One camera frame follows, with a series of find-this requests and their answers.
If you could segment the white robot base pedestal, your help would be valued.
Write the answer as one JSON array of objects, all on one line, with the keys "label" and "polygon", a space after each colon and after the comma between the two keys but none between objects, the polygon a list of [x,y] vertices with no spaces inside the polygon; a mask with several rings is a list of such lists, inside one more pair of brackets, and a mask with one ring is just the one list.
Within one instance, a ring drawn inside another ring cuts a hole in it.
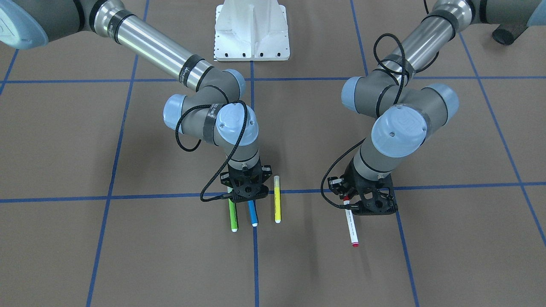
[{"label": "white robot base pedestal", "polygon": [[290,59],[287,12],[276,0],[225,0],[215,12],[214,60]]}]

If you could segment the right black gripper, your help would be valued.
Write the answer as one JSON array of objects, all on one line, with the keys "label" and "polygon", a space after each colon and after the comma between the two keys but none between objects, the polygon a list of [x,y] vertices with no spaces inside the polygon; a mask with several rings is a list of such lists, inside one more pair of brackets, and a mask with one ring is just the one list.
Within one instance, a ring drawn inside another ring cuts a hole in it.
[{"label": "right black gripper", "polygon": [[271,165],[257,164],[245,170],[228,166],[227,172],[220,173],[220,181],[232,191],[223,194],[222,197],[234,203],[261,200],[269,194],[269,189],[264,183],[271,175]]}]

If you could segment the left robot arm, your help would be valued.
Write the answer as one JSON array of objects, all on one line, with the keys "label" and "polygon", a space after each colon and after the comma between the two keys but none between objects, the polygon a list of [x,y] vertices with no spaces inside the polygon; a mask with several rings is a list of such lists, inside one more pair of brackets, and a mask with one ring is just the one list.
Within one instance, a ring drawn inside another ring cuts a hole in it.
[{"label": "left robot arm", "polygon": [[368,76],[349,78],[341,92],[349,110],[375,119],[369,136],[351,147],[356,154],[340,177],[325,174],[322,183],[343,201],[330,204],[360,216],[398,211],[391,173],[459,108],[456,92],[444,84],[408,89],[416,74],[437,59],[446,43],[472,24],[495,24],[493,37],[510,45],[531,26],[545,25],[543,0],[438,0],[403,41],[390,33],[396,48]]}]

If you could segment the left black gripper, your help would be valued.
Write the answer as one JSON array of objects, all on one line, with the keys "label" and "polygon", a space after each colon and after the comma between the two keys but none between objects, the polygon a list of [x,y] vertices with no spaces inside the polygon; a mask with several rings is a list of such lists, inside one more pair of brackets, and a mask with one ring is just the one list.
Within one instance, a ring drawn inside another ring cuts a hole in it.
[{"label": "left black gripper", "polygon": [[328,177],[328,186],[340,200],[345,197],[351,200],[360,196],[359,201],[347,205],[331,202],[336,208],[351,210],[357,215],[394,214],[398,211],[390,175],[377,181],[365,179],[357,172],[353,162],[350,162],[341,177]]}]

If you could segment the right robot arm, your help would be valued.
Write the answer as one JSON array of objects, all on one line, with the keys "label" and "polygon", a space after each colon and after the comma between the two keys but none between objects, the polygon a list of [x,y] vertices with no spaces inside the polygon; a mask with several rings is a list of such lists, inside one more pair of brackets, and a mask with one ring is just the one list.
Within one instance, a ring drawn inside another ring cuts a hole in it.
[{"label": "right robot arm", "polygon": [[236,70],[219,70],[198,54],[166,36],[129,11],[121,0],[3,0],[1,41],[19,50],[42,47],[79,32],[109,38],[158,68],[168,80],[193,91],[173,95],[164,105],[163,120],[175,132],[197,143],[222,148],[225,161],[200,192],[200,200],[261,200],[270,165],[262,165],[259,125],[254,110],[242,100],[245,80]]}]

